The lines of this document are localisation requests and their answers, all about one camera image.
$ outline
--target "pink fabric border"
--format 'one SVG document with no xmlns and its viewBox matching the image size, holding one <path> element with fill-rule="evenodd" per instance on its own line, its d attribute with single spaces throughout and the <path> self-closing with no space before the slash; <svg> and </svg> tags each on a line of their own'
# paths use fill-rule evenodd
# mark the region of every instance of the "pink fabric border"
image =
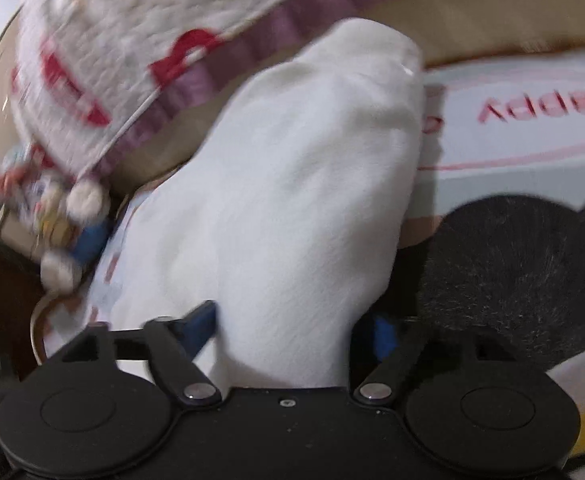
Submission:
<svg viewBox="0 0 585 480">
<path fill-rule="evenodd" d="M 194 63 L 170 84 L 95 166 L 106 176 L 176 114 L 207 102 L 233 78 L 279 50 L 304 43 L 332 23 L 382 0 L 286 0 L 232 41 Z"/>
</svg>

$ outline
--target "round black pad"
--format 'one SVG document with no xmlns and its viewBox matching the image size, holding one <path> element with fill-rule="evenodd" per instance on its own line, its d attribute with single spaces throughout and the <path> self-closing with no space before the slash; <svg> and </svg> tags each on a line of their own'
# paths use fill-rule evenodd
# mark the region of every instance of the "round black pad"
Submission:
<svg viewBox="0 0 585 480">
<path fill-rule="evenodd" d="M 0 444 L 30 473 L 94 478 L 149 452 L 170 422 L 170 401 L 154 384 L 114 365 L 69 363 L 39 368 L 6 397 Z"/>
<path fill-rule="evenodd" d="M 477 362 L 424 382 L 407 425 L 437 459 L 471 474 L 516 477 L 561 463 L 579 412 L 546 374 L 515 362 Z"/>
</svg>

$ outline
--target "red letter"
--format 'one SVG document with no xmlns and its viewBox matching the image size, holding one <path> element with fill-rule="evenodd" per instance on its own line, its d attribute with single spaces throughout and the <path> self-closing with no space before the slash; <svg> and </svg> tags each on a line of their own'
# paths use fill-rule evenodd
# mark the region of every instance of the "red letter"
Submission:
<svg viewBox="0 0 585 480">
<path fill-rule="evenodd" d="M 499 117 L 500 120 L 507 123 L 508 121 L 506 121 L 506 118 L 497 110 L 495 110 L 495 105 L 498 104 L 500 103 L 496 99 L 493 98 L 488 99 L 486 101 L 486 104 L 484 104 L 484 107 L 481 109 L 479 117 L 477 117 L 477 121 L 479 121 L 481 124 L 484 124 L 486 121 L 489 120 L 489 114 L 495 114 L 495 117 Z"/>
<path fill-rule="evenodd" d="M 527 121 L 533 117 L 537 117 L 535 108 L 533 108 L 533 102 L 527 94 L 524 94 L 523 98 L 513 99 L 506 103 L 506 111 L 513 119 L 518 121 Z"/>
<path fill-rule="evenodd" d="M 575 111 L 585 115 L 585 90 L 571 92 L 569 95 L 570 102 L 573 103 Z"/>
<path fill-rule="evenodd" d="M 564 99 L 557 91 L 541 96 L 539 98 L 539 107 L 542 112 L 550 117 L 563 117 L 569 113 Z"/>
<path fill-rule="evenodd" d="M 424 121 L 423 133 L 438 134 L 444 127 L 444 120 L 441 117 L 429 115 Z"/>
</svg>

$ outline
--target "white pom-pom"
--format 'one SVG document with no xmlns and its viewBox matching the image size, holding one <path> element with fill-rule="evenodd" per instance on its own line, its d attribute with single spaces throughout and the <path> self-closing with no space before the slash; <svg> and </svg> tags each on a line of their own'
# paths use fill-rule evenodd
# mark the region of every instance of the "white pom-pom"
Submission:
<svg viewBox="0 0 585 480">
<path fill-rule="evenodd" d="M 48 292 L 71 293 L 79 285 L 82 273 L 81 266 L 69 254 L 48 251 L 42 257 L 41 280 Z"/>
<path fill-rule="evenodd" d="M 93 180 L 80 180 L 66 197 L 66 212 L 71 220 L 80 225 L 101 222 L 109 207 L 106 190 Z"/>
</svg>

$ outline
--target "beige fabric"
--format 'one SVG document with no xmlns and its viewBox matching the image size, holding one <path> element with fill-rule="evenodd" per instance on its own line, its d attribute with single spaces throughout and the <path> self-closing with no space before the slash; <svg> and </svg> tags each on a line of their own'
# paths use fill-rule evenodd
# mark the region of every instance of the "beige fabric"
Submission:
<svg viewBox="0 0 585 480">
<path fill-rule="evenodd" d="M 428 66 L 585 45 L 585 0 L 391 0 L 363 16 L 413 38 L 423 49 Z M 0 40 L 0 160 L 18 139 L 9 107 L 4 107 L 15 29 L 13 22 Z M 129 192 L 188 160 L 234 89 L 252 73 L 294 53 L 279 53 L 237 78 L 207 104 L 180 113 L 163 132 L 125 157 L 110 178 L 112 188 L 122 194 Z"/>
<path fill-rule="evenodd" d="M 0 241 L 37 263 L 44 254 L 44 246 L 37 243 L 37 237 L 5 206 L 0 211 Z"/>
</svg>

